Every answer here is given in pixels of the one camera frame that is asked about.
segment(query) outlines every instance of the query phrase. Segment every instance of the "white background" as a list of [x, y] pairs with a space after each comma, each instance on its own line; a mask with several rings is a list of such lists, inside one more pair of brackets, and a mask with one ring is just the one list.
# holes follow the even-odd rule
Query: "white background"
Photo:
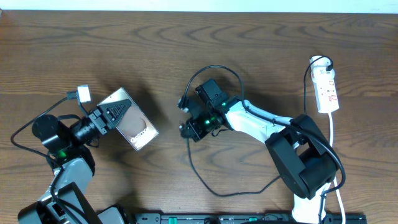
[[0, 0], [0, 8], [4, 10], [398, 13], [398, 0]]

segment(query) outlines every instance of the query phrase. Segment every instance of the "white cable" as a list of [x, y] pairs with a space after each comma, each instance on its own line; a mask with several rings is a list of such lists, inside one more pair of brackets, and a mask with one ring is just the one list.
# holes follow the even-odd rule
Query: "white cable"
[[[328, 113], [329, 115], [329, 127], [330, 127], [330, 140], [329, 144], [330, 146], [333, 147], [333, 118], [331, 117], [331, 113]], [[337, 186], [337, 179], [333, 180], [333, 185], [336, 187]], [[344, 206], [343, 206], [343, 201], [341, 199], [340, 191], [337, 189], [336, 190], [336, 196], [337, 196], [337, 201], [338, 205], [340, 206], [340, 211], [341, 211], [341, 224], [346, 224], [346, 213], [344, 211]]]

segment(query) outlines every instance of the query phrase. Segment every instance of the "white power strip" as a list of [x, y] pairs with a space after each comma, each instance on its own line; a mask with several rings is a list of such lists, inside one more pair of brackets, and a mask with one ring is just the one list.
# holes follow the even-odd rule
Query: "white power strip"
[[[310, 62], [319, 57], [321, 56], [312, 57]], [[339, 108], [334, 80], [335, 70], [326, 70], [326, 67], [330, 64], [331, 61], [328, 58], [321, 58], [311, 65], [311, 79], [319, 113], [331, 113]]]

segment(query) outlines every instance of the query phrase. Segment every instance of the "green led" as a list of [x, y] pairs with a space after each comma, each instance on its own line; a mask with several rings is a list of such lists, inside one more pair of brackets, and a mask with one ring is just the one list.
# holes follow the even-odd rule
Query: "green led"
[[64, 153], [63, 151], [58, 152], [58, 157], [65, 158], [66, 156], [67, 156], [66, 153]]

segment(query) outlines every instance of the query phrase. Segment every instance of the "wood grain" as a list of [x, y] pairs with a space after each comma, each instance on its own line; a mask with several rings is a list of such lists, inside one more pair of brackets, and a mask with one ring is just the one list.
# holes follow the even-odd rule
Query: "wood grain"
[[[86, 197], [95, 210], [121, 202], [163, 212], [291, 210], [283, 182], [261, 195], [216, 198], [199, 182], [178, 133], [186, 114], [175, 106], [188, 79], [209, 64], [243, 78], [247, 99], [272, 113], [303, 111], [302, 77], [312, 55], [335, 62], [340, 110], [335, 149], [346, 172], [347, 212], [369, 223], [398, 222], [398, 17], [370, 14], [51, 12], [7, 11], [0, 17], [0, 222], [45, 192], [52, 175], [44, 159], [19, 150], [10, 135], [77, 85], [89, 84], [95, 102], [124, 87], [160, 131], [136, 152], [117, 133], [92, 149], [96, 175]], [[239, 93], [230, 74], [214, 77]], [[308, 111], [325, 135], [308, 85]], [[81, 114], [67, 102], [54, 114]], [[24, 131], [21, 144], [45, 151]], [[277, 175], [261, 143], [237, 132], [192, 144], [193, 162], [217, 192], [258, 190]], [[327, 209], [339, 212], [333, 194]]]

